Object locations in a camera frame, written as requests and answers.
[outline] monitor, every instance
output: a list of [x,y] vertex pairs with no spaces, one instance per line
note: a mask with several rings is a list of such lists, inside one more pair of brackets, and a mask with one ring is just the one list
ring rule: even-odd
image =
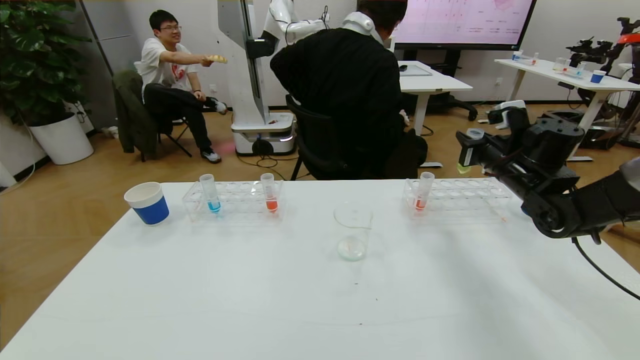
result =
[[398,49],[518,50],[536,0],[409,0]]

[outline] blue cup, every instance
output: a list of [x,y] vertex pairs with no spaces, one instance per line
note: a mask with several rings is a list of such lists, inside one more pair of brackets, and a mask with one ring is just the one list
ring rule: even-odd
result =
[[169,217],[162,185],[159,183],[143,183],[129,189],[124,200],[147,225],[157,225]]
[[604,79],[604,76],[606,74],[607,74],[606,72],[601,70],[594,71],[593,76],[591,77],[591,82],[594,84],[599,84],[602,81],[602,79]]

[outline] pink display screen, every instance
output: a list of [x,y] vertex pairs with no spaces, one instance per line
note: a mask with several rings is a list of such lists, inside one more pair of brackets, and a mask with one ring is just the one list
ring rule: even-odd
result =
[[534,0],[409,0],[400,44],[517,45]]

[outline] blue liquid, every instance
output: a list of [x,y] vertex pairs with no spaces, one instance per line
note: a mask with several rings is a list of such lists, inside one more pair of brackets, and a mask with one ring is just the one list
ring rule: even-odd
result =
[[208,200],[207,205],[209,205],[209,210],[211,210],[212,213],[217,214],[220,211],[220,201]]

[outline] white collar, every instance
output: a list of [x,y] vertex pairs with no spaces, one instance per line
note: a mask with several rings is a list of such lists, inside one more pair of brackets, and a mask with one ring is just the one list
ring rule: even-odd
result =
[[342,21],[341,28],[355,31],[358,34],[371,36],[380,44],[384,44],[382,37],[376,31],[373,20],[361,12],[353,12],[347,15],[344,21]]

